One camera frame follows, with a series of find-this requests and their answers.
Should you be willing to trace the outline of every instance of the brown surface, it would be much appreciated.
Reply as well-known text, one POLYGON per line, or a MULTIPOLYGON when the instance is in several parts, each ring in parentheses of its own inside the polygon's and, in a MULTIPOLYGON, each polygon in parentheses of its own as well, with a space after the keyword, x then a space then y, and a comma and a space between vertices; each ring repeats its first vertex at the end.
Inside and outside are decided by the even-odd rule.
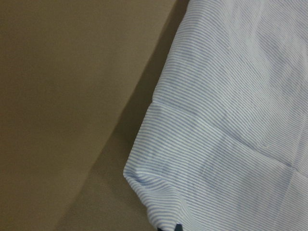
POLYGON ((186 4, 1 2, 0 230, 150 229, 122 169, 186 4))

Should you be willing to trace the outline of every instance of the garment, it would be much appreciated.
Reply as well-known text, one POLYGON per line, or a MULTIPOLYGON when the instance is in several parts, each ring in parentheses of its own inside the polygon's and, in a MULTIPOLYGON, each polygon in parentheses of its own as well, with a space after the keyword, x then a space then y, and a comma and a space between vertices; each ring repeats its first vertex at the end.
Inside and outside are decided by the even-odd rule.
POLYGON ((124 176, 153 226, 308 230, 308 1, 191 0, 124 176))

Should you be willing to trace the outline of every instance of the blue and white striped cloth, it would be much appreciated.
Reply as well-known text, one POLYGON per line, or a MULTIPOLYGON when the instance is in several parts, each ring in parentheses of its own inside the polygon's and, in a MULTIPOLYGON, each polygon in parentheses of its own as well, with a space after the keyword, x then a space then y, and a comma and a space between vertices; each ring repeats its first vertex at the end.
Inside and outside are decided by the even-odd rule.
POLYGON ((124 176, 153 226, 308 230, 308 1, 191 0, 124 176))

